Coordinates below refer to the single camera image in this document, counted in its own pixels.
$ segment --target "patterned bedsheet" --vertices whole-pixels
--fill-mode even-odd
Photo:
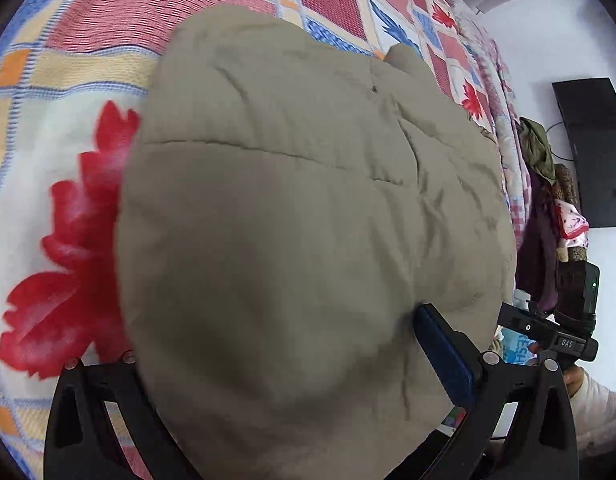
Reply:
[[[30,478],[42,476],[63,362],[116,360],[129,347],[113,253],[124,160],[172,29],[219,3],[366,56],[408,44],[441,91],[500,136],[503,191],[513,214],[528,206],[508,161],[514,132],[489,104],[497,90],[484,46],[445,0],[26,0],[0,39],[0,435]],[[502,95],[499,107],[511,98]],[[110,412],[133,469],[149,478]]]

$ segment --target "wall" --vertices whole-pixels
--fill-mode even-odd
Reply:
[[[561,121],[555,81],[609,77],[616,90],[616,26],[598,0],[514,0],[479,18],[510,69],[520,115],[545,127]],[[572,158],[562,125],[548,136],[554,153]],[[601,269],[600,350],[585,368],[616,390],[616,228],[594,229],[589,239],[588,259]]]

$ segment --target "khaki fabric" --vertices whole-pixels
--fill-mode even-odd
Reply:
[[[491,138],[413,49],[212,7],[159,62],[124,176],[124,316],[206,480],[379,480],[451,408],[409,329],[486,349],[514,236]]]

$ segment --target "brown patterned cloth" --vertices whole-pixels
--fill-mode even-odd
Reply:
[[[576,186],[570,170],[563,164],[555,164],[554,170],[556,173],[556,183],[552,186],[552,196],[555,199],[574,205],[577,211],[581,211],[579,195],[576,192]],[[584,247],[569,247],[568,261],[587,261],[587,249]]]

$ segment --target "silver rivet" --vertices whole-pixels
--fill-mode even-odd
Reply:
[[[124,354],[122,359],[124,360],[124,363],[126,363],[127,365],[131,365],[132,363],[134,363],[134,352],[132,350],[129,350]]]
[[[499,359],[499,356],[494,352],[486,352],[483,354],[483,361],[489,365],[496,365],[499,361],[501,361],[501,359]]]
[[[558,365],[554,359],[546,359],[543,361],[543,365],[551,372],[556,372],[558,370]]]
[[[76,357],[73,357],[71,359],[68,359],[65,363],[64,363],[64,368],[66,370],[73,370],[77,367],[77,365],[79,364],[79,359],[77,359]]]

